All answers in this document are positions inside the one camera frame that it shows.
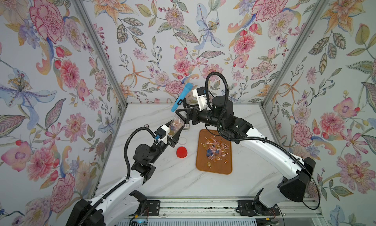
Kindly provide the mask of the clear plastic jar lid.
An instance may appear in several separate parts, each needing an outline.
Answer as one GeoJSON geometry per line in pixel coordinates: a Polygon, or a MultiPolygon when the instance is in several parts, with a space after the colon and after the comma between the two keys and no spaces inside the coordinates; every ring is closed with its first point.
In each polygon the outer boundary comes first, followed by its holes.
{"type": "Polygon", "coordinates": [[[181,144],[181,145],[185,145],[185,144],[187,144],[187,139],[184,138],[184,137],[181,137],[181,138],[179,139],[179,144],[181,144]]]}

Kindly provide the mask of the small clear jar of candies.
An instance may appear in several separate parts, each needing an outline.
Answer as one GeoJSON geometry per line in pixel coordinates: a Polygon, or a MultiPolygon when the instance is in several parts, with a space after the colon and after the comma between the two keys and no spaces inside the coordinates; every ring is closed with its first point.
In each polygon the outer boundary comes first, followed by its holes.
{"type": "Polygon", "coordinates": [[[172,120],[172,123],[169,126],[170,132],[169,135],[173,137],[181,128],[185,127],[184,121],[179,117],[175,116],[172,120]]]}

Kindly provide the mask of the red jar lid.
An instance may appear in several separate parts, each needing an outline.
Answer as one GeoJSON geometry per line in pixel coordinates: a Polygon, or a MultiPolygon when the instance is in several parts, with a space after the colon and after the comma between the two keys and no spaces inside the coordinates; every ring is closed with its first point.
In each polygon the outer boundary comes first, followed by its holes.
{"type": "Polygon", "coordinates": [[[188,155],[188,151],[185,147],[181,146],[176,150],[176,155],[178,158],[185,158],[188,155]]]}

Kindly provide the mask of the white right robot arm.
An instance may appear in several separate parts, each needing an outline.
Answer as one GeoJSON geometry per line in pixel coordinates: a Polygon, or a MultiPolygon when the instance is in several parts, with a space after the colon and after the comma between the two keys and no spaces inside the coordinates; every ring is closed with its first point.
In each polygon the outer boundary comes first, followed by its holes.
{"type": "Polygon", "coordinates": [[[215,127],[222,138],[252,150],[283,176],[257,193],[249,205],[250,210],[258,214],[260,210],[268,210],[285,200],[302,203],[315,161],[311,158],[300,159],[262,135],[245,119],[234,116],[233,104],[224,96],[216,96],[212,102],[212,107],[208,109],[202,99],[196,105],[184,104],[184,100],[179,99],[171,111],[179,115],[186,124],[203,123],[215,127]]]}

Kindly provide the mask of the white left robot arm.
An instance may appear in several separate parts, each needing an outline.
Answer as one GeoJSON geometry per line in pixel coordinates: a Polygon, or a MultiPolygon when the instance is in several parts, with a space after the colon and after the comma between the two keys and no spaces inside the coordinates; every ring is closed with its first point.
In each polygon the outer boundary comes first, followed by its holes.
{"type": "Polygon", "coordinates": [[[127,139],[123,155],[127,173],[124,178],[104,193],[90,199],[77,202],[68,218],[68,226],[113,226],[122,217],[141,215],[146,209],[147,197],[138,189],[144,185],[155,172],[153,164],[169,147],[175,147],[179,141],[183,127],[170,128],[173,121],[160,126],[155,132],[148,127],[140,127],[133,131],[127,139]],[[153,138],[153,144],[140,144],[133,156],[131,164],[128,148],[132,138],[141,131],[147,131],[153,138]]]}

